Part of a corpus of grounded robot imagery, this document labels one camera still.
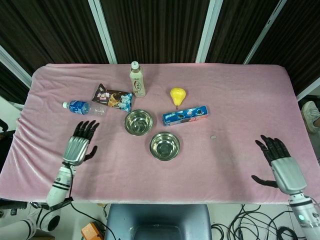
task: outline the green light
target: green light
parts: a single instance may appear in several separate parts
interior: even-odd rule
[[[300,214],[300,215],[299,215],[299,219],[300,219],[301,221],[304,221],[304,220],[305,220],[305,217]]]

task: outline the yellow pear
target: yellow pear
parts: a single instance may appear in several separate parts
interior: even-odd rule
[[[182,101],[186,97],[186,91],[180,87],[174,87],[171,89],[170,95],[174,105],[176,105],[176,109],[178,109],[178,106],[181,105]]]

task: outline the plastic bottle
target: plastic bottle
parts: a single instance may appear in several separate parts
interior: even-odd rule
[[[144,70],[137,61],[131,63],[130,79],[132,82],[133,94],[137,98],[144,97],[146,95],[144,85]]]
[[[97,115],[97,116],[105,116],[106,115],[106,106],[96,103],[96,102],[86,102],[86,101],[71,101],[64,102],[62,106],[65,109],[69,109],[70,112],[81,115]]]

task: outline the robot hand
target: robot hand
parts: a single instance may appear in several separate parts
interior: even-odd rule
[[[97,146],[93,147],[91,153],[86,155],[86,152],[98,126],[99,123],[96,123],[95,120],[90,123],[89,121],[85,123],[81,121],[76,126],[62,157],[63,166],[60,167],[46,199],[51,209],[64,202],[72,179],[76,174],[75,166],[79,166],[82,162],[91,159],[95,155],[98,149]]]
[[[307,182],[297,161],[290,156],[284,143],[277,138],[272,139],[264,135],[261,135],[261,138],[265,145],[258,140],[255,143],[261,148],[268,161],[275,181],[262,180],[256,175],[252,175],[252,179],[258,184],[279,188],[281,192],[288,195],[304,190],[307,187]]]

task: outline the black curtain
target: black curtain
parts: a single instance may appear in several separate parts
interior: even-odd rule
[[[295,94],[320,77],[320,1],[288,0],[250,64],[287,70]]]
[[[108,63],[88,0],[4,0],[0,45],[30,74],[47,63]]]
[[[207,63],[243,64],[279,0],[223,0]]]
[[[7,101],[24,104],[29,88],[0,63],[0,96]]]
[[[120,64],[194,63],[209,0],[101,0]]]

